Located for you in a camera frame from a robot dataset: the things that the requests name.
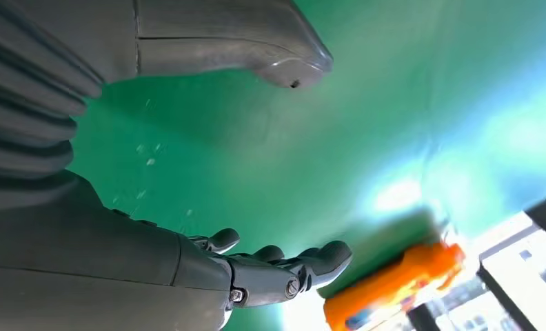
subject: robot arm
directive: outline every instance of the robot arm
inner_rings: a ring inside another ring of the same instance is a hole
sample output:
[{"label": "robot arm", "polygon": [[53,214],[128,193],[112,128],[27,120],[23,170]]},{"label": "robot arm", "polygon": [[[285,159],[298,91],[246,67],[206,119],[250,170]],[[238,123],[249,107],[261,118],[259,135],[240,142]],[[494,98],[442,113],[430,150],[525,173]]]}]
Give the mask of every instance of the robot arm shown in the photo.
[{"label": "robot arm", "polygon": [[344,243],[225,256],[233,230],[133,221],[64,170],[105,83],[245,68],[301,88],[331,67],[290,0],[0,0],[0,330],[214,331],[335,279]]}]

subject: orange toy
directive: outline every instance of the orange toy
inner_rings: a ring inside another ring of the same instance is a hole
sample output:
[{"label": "orange toy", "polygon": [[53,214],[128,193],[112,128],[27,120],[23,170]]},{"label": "orange toy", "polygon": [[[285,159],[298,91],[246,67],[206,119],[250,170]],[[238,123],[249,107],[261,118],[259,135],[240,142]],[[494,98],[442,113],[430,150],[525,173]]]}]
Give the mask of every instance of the orange toy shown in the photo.
[{"label": "orange toy", "polygon": [[367,323],[381,323],[387,316],[372,315],[379,310],[389,314],[414,306],[415,295],[427,285],[442,281],[444,290],[463,269],[464,252],[458,244],[416,245],[405,251],[395,265],[355,283],[326,300],[324,313],[332,331],[359,330]]}]

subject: screw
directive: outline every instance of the screw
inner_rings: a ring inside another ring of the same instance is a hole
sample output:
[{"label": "screw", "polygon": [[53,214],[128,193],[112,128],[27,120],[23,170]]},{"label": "screw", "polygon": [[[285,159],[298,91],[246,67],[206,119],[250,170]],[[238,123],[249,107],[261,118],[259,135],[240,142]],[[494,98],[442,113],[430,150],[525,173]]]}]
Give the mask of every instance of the screw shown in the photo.
[{"label": "screw", "polygon": [[243,300],[244,294],[241,290],[231,290],[230,291],[230,301],[232,302],[241,302]]},{"label": "screw", "polygon": [[299,291],[299,281],[295,278],[290,279],[290,281],[287,282],[287,287],[285,290],[287,291],[287,295],[293,297]]}]

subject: green fabric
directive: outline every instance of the green fabric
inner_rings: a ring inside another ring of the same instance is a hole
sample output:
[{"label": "green fabric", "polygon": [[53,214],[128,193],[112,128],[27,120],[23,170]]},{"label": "green fabric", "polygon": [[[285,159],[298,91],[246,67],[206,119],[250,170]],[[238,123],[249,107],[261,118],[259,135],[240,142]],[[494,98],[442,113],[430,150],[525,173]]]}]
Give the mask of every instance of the green fabric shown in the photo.
[{"label": "green fabric", "polygon": [[[354,268],[333,290],[433,220],[474,237],[546,196],[546,0],[297,2],[334,55],[320,84],[226,71],[108,86],[71,169],[135,219],[235,228],[240,251],[345,239]],[[307,330],[284,316],[240,310],[227,330]]]}]

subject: bright light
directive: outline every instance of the bright light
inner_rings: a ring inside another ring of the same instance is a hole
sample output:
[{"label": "bright light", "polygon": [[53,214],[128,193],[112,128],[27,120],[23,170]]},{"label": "bright light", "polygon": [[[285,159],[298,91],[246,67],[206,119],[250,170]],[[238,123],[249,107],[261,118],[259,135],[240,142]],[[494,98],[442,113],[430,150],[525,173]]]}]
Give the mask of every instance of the bright light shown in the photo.
[{"label": "bright light", "polygon": [[330,331],[324,316],[324,299],[314,290],[283,303],[282,308],[283,331]]},{"label": "bright light", "polygon": [[382,189],[373,203],[377,212],[409,209],[422,201],[421,185],[413,179],[403,179]]}]

